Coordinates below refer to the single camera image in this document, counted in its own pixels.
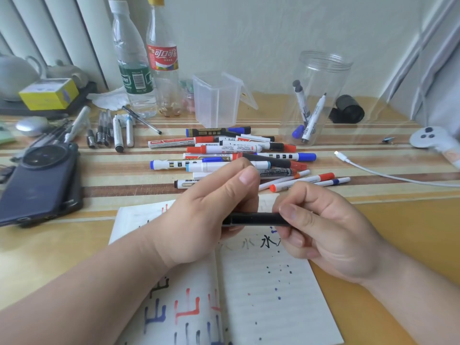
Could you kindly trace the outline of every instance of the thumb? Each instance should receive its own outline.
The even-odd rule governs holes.
[[[254,184],[260,182],[259,172],[254,166],[246,167],[229,179],[220,188],[204,198],[205,208],[212,209],[213,218],[223,220],[251,191]]]
[[[335,223],[302,207],[284,203],[280,206],[280,214],[291,226],[324,246],[345,238],[346,233]]]

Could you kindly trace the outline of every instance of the yellow bottle cap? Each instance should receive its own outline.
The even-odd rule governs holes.
[[[165,0],[148,0],[152,6],[164,6]]]

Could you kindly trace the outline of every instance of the white bottle cap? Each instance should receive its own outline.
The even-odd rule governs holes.
[[[127,14],[129,15],[128,2],[124,0],[109,0],[109,6],[112,13]]]

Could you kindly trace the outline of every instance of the open notebook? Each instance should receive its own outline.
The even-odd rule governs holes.
[[[260,196],[270,212],[276,195]],[[174,201],[122,207],[110,242]],[[245,228],[204,259],[169,271],[117,345],[342,344],[310,264],[284,250],[272,227]]]

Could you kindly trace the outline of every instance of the water bottle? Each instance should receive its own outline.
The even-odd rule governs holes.
[[[149,0],[151,17],[147,51],[155,80],[157,103],[164,116],[180,115],[177,46],[165,14],[164,0]]]
[[[129,17],[126,1],[109,0],[114,15],[113,38],[118,66],[131,109],[143,117],[157,113],[156,96],[144,42]]]

